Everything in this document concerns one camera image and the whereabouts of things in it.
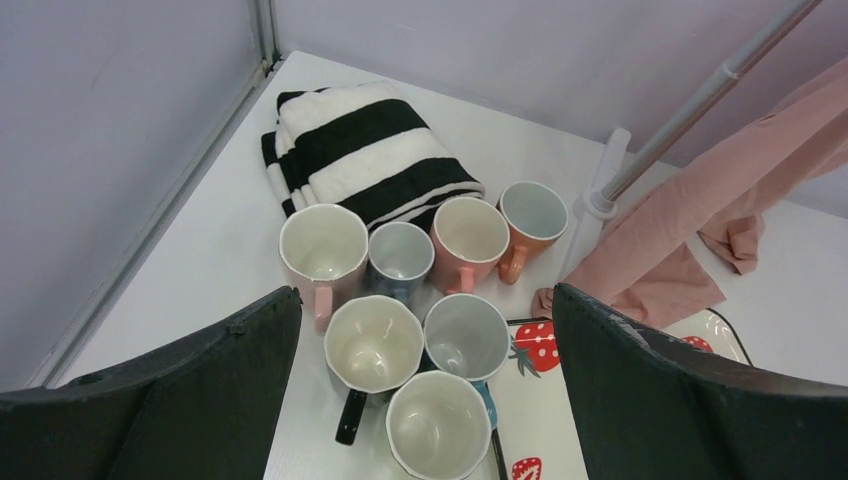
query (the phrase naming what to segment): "strawberry placemat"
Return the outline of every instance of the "strawberry placemat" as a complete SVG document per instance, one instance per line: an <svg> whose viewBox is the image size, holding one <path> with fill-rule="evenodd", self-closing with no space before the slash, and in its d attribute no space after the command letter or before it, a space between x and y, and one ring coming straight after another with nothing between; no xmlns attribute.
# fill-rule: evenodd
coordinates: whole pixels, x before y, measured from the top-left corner
<svg viewBox="0 0 848 480"><path fill-rule="evenodd" d="M509 480L588 478L559 364L553 323L512 320L512 348L489 380L498 409L501 457ZM750 364L738 336L715 311L675 323L669 335L696 348Z"/></svg>

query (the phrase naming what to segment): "black mug handle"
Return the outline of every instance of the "black mug handle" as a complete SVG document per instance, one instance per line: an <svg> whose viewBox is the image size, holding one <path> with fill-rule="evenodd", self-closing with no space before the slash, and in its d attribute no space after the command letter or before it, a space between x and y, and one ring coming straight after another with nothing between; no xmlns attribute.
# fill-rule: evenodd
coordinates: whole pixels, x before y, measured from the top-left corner
<svg viewBox="0 0 848 480"><path fill-rule="evenodd" d="M359 390L351 389L350 393L347 394L347 401L345 402L344 410L342 410L342 418L339 419L339 429L336 430L337 442L342 445L353 445L367 399L368 394Z"/></svg>

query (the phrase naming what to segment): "metal pole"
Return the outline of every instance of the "metal pole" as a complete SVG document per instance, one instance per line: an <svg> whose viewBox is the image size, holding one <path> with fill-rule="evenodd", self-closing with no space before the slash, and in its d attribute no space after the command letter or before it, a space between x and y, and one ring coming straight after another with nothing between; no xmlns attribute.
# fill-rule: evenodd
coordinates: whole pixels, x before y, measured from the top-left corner
<svg viewBox="0 0 848 480"><path fill-rule="evenodd" d="M692 128L783 37L795 28L821 0L795 0L764 25L748 43L725 60L683 107L639 149L633 163L621 170L595 196L597 206L615 202L648 168Z"/></svg>

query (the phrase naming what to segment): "mug rim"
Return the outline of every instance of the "mug rim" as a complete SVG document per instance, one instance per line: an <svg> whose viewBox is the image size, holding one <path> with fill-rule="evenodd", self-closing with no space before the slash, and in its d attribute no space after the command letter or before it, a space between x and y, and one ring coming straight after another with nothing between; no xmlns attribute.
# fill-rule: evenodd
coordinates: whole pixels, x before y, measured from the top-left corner
<svg viewBox="0 0 848 480"><path fill-rule="evenodd" d="M315 278L311 275L307 275L307 274L301 272L300 270L294 268L289 263L288 259L286 259L286 256L283 254L283 234L285 233L286 228L289 225L291 225L291 220L294 219L294 218L297 218L297 216L300 215L301 213L308 212L309 210L318 210L318 209L327 209L327 208L336 209L338 211L344 212L346 215L352 216L354 219L356 219L357 224L359 225L360 229L362 230L363 234L365 235L365 251L362 253L362 257L356 262L356 265L354 265L351 269L345 271L343 274L341 274L338 277L333 278L331 280L318 279L318 278ZM341 205L336 205L335 203L316 203L315 205L310 205L310 206L304 208L303 210L298 210L297 212L294 213L294 215L288 217L285 220L285 222L283 222L283 226L280 228L279 238L277 239L277 251L280 254L280 258L283 260L283 263L292 272L300 275L301 277L309 280L310 282L333 283L333 282L338 281L339 279L342 279L342 278L350 275L351 273L355 272L360 266L362 266L362 264L368 258L368 242L369 242L368 228L365 226L365 222L363 222L362 219L359 218L359 215L353 213L352 211L348 210L347 208L342 207Z"/></svg>
<svg viewBox="0 0 848 480"><path fill-rule="evenodd" d="M485 428L484 432L491 432L492 431L492 422L489 420L489 413L486 411L486 402L483 401L482 395L480 395L480 392L478 392L477 389L474 388L474 385L472 385L471 382L469 382L468 380L466 380L462 377L458 377L456 375L444 372L442 370L431 370L429 372L422 372L422 373L417 373L417 374L413 375L412 378L410 378L402 387L400 387L400 389L397 392L395 392L395 394L392 396L392 399L389 400L389 408L386 410L386 436L389 439L389 448L392 451L392 456L394 457L395 461L398 462L400 464L400 466L403 467L403 469L407 473L409 473L413 477L420 478L421 480L442 480L442 479L430 477L430 476L427 476L427 475L424 475L424 474L418 472L417 470L414 470L413 468L411 468L409 466L409 464L407 464L401 458L400 454L397 451L397 447L395 446L394 439L392 438L392 430L389 427L389 424L391 423L392 412L394 411L395 406L397 405L396 399L400 396L400 394L404 390L406 390L413 381L416 381L415 380L416 378L426 378L426 377L434 377L434 376L444 377L444 378L450 379L450 381L462 382L465 385L465 387L467 387L469 389L469 391L474 392L474 398L479 403L481 411L483 412L484 421L486 422L486 428ZM485 446L485 448L482 449L481 453L479 453L477 455L477 459L475 460L474 464L471 467L469 467L467 470L463 471L461 474L459 474L455 477L451 477L449 480L461 480L461 479L464 479L464 478L468 478L469 476L471 476L472 473L474 473L474 470L476 470L477 467L480 466L480 464L486 458L486 455L489 453L489 446L491 445L491 435L485 435L485 438L486 438L486 441L485 441L486 446Z"/></svg>
<svg viewBox="0 0 848 480"><path fill-rule="evenodd" d="M483 376L480 376L480 377L472 377L472 378L459 377L459 378L462 378L463 380L466 380L466 381L471 382L471 383L486 381L489 378L491 378L495 373L499 372L503 368L503 366L506 364L506 361L509 358L510 333L509 333L509 324L506 323L506 317L503 316L503 313L501 313L501 311L498 309L498 307L496 307L492 302L486 300L485 298L483 298L479 295L475 295L473 293L454 293L454 294L451 294L451 295L445 295L444 297L440 298L439 301L434 303L432 307L430 307L430 310L427 311L427 315L424 315L424 327L421 329L421 332L424 335L424 351L427 352L427 356L430 358L430 361L433 362L433 365L436 365L436 368L438 368L439 371L444 372L444 370L439 365L436 364L436 361L433 360L433 354L430 353L430 345L427 343L427 319L430 318L430 314L433 313L433 310L435 310L437 306L439 306L442 302L447 301L448 299L454 298L454 297L472 297L472 298L475 298L477 300L481 300L483 303L490 306L498 314L498 317L500 317L501 322L503 322L504 330L506 330L506 339L507 339L506 340L506 350L504 351L504 358L501 359L497 368L495 368L488 375L483 375Z"/></svg>
<svg viewBox="0 0 848 480"><path fill-rule="evenodd" d="M473 202L479 202L479 203L482 203L483 205L486 205L487 207L494 210L495 213L498 215L498 218L501 219L501 222L503 223L504 228L506 228L506 244L503 246L503 249L501 249L500 253L498 253L497 255L495 255L491 258L487 258L485 260L471 260L471 259L465 258L462 255L458 255L456 252L451 250L451 248L448 247L448 245L445 243L445 241L442 240L442 236L439 235L439 228L437 227L437 225L438 225L438 221L439 221L439 214L442 213L442 208L445 205L448 205L450 203L455 203L455 202L460 202L460 201L465 201L465 200L470 200L470 201L473 201ZM450 200L446 201L445 203L441 204L439 206L439 208L436 209L436 214L433 216L433 234L439 240L439 243L442 244L442 247L444 247L444 249L448 253L450 253L451 256L453 256L454 258L458 258L458 259L462 260L463 262L471 263L471 264L474 264L474 265L484 265L484 264L491 263L491 262L499 260L501 257L504 256L507 249L509 248L510 239L511 239L511 235L510 235L510 232L509 232L509 223L507 223L507 220L506 220L506 217L504 216L504 214L501 213L500 210L498 210L497 208L492 206L492 204L490 204L489 202L482 200L482 199L479 199L479 198L475 198L475 197L454 197L454 198L451 198Z"/></svg>
<svg viewBox="0 0 848 480"><path fill-rule="evenodd" d="M374 394L377 394L377 393L382 393L382 392L387 392L389 390L394 390L394 389L406 384L409 381L410 378L415 376L415 372L418 371L418 367L420 366L420 362L414 362L414 364L411 366L410 373L408 375L403 375L404 378L401 381L395 382L395 383L391 384L391 386L389 386L385 389L374 390L374 389L363 389L363 388L360 388L359 386L351 385L347 381L347 379L345 379L343 376L339 375L339 372L338 372L338 370L336 370L336 367L333 365L332 362L330 362L330 353L329 353L329 350L327 349L327 339L330 338L330 331L333 328L333 323L336 320L336 315L338 315L340 312L344 311L345 308L347 308L349 305L355 305L355 304L361 303L363 301L375 301L375 300L381 301L381 302L385 301L385 302L389 302L389 303L395 303L398 306L402 307L406 311L406 313L408 314L407 317L412 319L411 323L414 323L415 325L418 326L418 328L416 328L415 331L417 332L417 337L420 340L422 351L424 350L424 345L426 344L426 341L425 341L425 338L424 338L424 328L421 326L421 322L418 320L418 317L416 317L415 314L412 313L412 310L410 310L409 307L404 305L403 302L396 300L394 298L387 297L385 295L368 295L366 297L354 298L352 300L347 301L344 305L342 305L335 312L333 312L333 316L330 317L330 323L327 325L327 331L324 332L324 339L322 340L322 344L323 344L323 347L324 347L324 362L327 364L328 367L330 367L330 370L333 371L333 374L336 376L336 378L341 380L341 382L347 388L349 388L351 390L357 390L357 391L360 391L360 392L363 392L363 393L367 393L369 395L374 395Z"/></svg>
<svg viewBox="0 0 848 480"><path fill-rule="evenodd" d="M506 194L506 192L510 188L515 187L517 185L522 185L522 184L542 187L543 189L550 192L554 197L556 197L557 200L559 200L559 203L562 205L563 211L565 211L565 224L562 226L562 228L560 229L559 232L555 233L554 235L547 236L547 237L537 237L536 235L531 235L531 234L525 232L524 230L518 228L514 223L512 223L512 220L510 220L509 217L506 215L506 212L503 211L503 208L504 208L503 207L503 198L504 198L504 195ZM521 235L524 235L525 237L530 238L532 240L539 240L539 241L542 241L542 242L548 241L548 240L555 240L555 239L561 237L565 233L565 231L568 229L568 224L571 223L571 214L568 213L568 205L565 204L565 200L563 200L562 197L560 197L559 194L557 194L551 187L544 185L542 183L539 183L539 182L534 182L533 180L521 180L519 182L515 182L515 183L507 186L506 188L504 188L503 191L501 192L501 195L498 197L498 205L500 206L498 211L500 212L501 215L503 215L504 220L506 220L506 223L508 223L510 227L514 228L516 232L518 232Z"/></svg>
<svg viewBox="0 0 848 480"><path fill-rule="evenodd" d="M382 275L382 276L384 276L384 277L386 277L386 278L388 278L388 279L394 280L394 281L396 281L396 282L411 282L411 281L414 281L414 280L418 280L419 278L421 278L421 277L423 277L423 276L427 275L428 273L430 273L430 270L432 270L432 268L433 268L433 263L436 261L436 247L434 247L434 246L433 246L433 241L430 239L430 236L429 236L429 235L427 235L427 232L425 232L424 230L421 230L420 228L418 228L417 226L415 226L415 225L413 225L413 224L411 224L411 223L409 223L409 222L388 222L388 223L385 223L385 224L380 225L379 227L377 227L377 229L376 229L376 230L374 230L373 232L371 232L371 235L370 235L370 237L368 238L368 253L369 253L369 254L371 253L371 241L372 241L372 240L374 240L374 237L376 237L376 236L377 236L377 232L379 232L380 230L382 230L382 229L384 229L384 228L388 227L389 225L403 225L403 226L404 226L404 228L412 227L413 229L417 230L417 231L418 231L421 235L424 235L424 237L427 239L427 245L429 245L429 246L430 246L430 261L427 263L427 268L425 268L425 269L424 269L424 271L422 271L421 273L419 273L418 275L416 275L416 276L414 276L414 277L409 277L409 278L395 278L395 277L393 277L393 276L391 276L391 275L387 274L387 273L386 273L386 272L384 272L383 270L381 270L381 269L380 269L380 267L379 267L379 266L377 266L377 264L374 262L374 257L373 257L373 255L369 255L368 260L369 260L369 263L371 264L371 266L372 266L372 267L374 267L374 270L377 270L377 272L379 272L379 273L380 273L380 275Z"/></svg>

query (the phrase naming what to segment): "pink fabric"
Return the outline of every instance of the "pink fabric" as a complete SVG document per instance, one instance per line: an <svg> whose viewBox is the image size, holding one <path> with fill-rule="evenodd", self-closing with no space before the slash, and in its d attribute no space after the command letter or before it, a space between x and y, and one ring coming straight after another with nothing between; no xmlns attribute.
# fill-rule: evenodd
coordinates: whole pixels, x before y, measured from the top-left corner
<svg viewBox="0 0 848 480"><path fill-rule="evenodd" d="M848 58L696 158L608 225L563 281L664 328L724 300L685 245L698 232L737 273L756 268L762 212L848 162ZM550 291L534 316L550 316Z"/></svg>

